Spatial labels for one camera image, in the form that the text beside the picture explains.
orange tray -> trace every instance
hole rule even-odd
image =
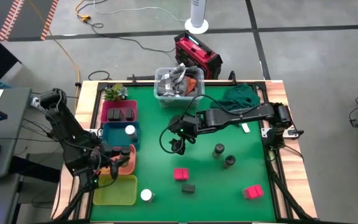
[[[136,148],[134,145],[129,145],[129,149],[131,150],[130,159],[128,162],[128,165],[125,167],[118,168],[118,174],[119,175],[131,175],[135,171],[135,165],[136,165]],[[118,159],[119,156],[114,156],[111,159]],[[101,174],[110,174],[110,168],[109,167],[103,167],[100,169]]]

green tabletop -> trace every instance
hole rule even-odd
[[[206,86],[207,95],[221,99],[227,88]],[[200,135],[196,144],[186,143],[184,156],[167,154],[159,146],[158,138],[173,115],[183,110],[161,108],[153,96],[152,86],[129,87],[129,100],[139,107],[141,128],[140,148],[137,151],[134,175],[138,180],[137,201],[129,206],[93,205],[92,222],[218,222],[218,221],[274,221],[272,193],[269,187],[262,140],[258,122],[248,123],[250,133],[229,126],[213,134]],[[199,110],[209,108],[210,100],[202,99]],[[163,145],[174,136],[166,132]],[[225,145],[224,155],[212,157],[217,143]],[[226,156],[236,157],[230,169],[223,169]],[[186,182],[173,179],[173,169],[188,168]],[[182,184],[196,185],[194,194],[184,194]],[[247,200],[242,190],[251,185],[262,186],[264,196]],[[140,199],[140,192],[150,189],[155,198],[151,203]]]

wooden frame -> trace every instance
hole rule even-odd
[[[80,93],[80,98],[78,100],[78,105],[75,113],[75,118],[81,124],[82,128],[90,128],[91,119],[93,114],[93,108],[96,99],[96,93],[98,90],[98,84],[101,82],[105,83],[132,83],[132,81],[85,81]],[[154,81],[150,80],[139,80],[137,83],[150,83]],[[232,80],[205,80],[209,83],[230,83]],[[280,102],[285,105],[288,105],[287,94],[285,93],[284,84],[281,80],[238,80],[238,83],[241,82],[264,82],[266,86],[267,96],[269,102]],[[300,152],[299,144],[297,140],[286,140],[286,145],[296,149]],[[306,176],[305,167],[303,165],[302,158],[294,154],[291,151],[285,149],[280,150],[280,156],[282,161],[282,166],[284,170],[285,180],[287,183],[287,188],[294,196],[296,201],[303,207],[304,211],[311,215],[312,217],[317,217],[316,210],[314,208],[313,199],[310,192],[310,187],[308,183],[308,178]],[[69,200],[74,196],[78,190],[78,179],[73,177],[67,170],[65,166],[62,168],[62,176],[60,178],[62,190],[60,192],[60,202],[58,204],[57,212],[55,217],[59,216],[63,209],[68,205]],[[55,210],[57,206],[58,191],[55,196],[55,203],[53,205],[52,211]],[[285,203],[283,196],[280,190],[276,186],[278,204],[280,208],[280,214],[282,218],[287,217],[285,212]],[[81,208],[79,212],[79,218],[85,218],[86,216],[86,207],[88,203],[89,194],[85,194],[82,199]]]

gray floor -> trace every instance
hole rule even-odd
[[[358,25],[358,1],[253,0],[252,4],[259,27]],[[89,26],[77,21],[74,5],[75,2],[59,2],[52,22],[54,34],[92,33]],[[115,11],[144,6],[164,7],[179,19],[189,16],[188,1],[109,0],[97,8]],[[214,28],[250,27],[246,9],[245,1],[210,0],[206,17]],[[101,32],[183,27],[183,23],[157,10],[100,15],[89,7],[83,13],[105,24]],[[221,54],[224,63],[220,78],[227,78],[229,72],[235,70],[241,79],[263,79],[251,33],[198,37]],[[270,76],[284,80],[296,125],[305,130],[300,145],[318,216],[327,221],[358,223],[358,129],[352,128],[348,120],[358,96],[358,30],[274,32],[262,33],[260,37]],[[172,36],[136,39],[146,47],[173,48]],[[83,80],[95,70],[107,70],[113,79],[122,80],[132,74],[153,75],[159,67],[175,65],[172,53],[144,51],[124,40],[77,39],[60,43],[78,64]],[[12,84],[30,86],[34,91],[58,87],[68,95],[75,94],[73,67],[51,40],[4,45],[26,66],[10,80]],[[68,106],[73,110],[73,100],[69,100]],[[41,114],[30,111],[26,116],[47,124]],[[56,145],[39,142],[21,144],[19,149],[28,146],[31,153],[51,152],[56,148]],[[40,214],[50,213],[50,210],[31,210],[36,209],[23,209],[20,223],[42,221],[47,215]]]

potted plant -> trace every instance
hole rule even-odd
[[[111,88],[105,89],[104,93],[104,100],[108,101],[125,100],[128,97],[128,89],[121,83],[117,83]]]

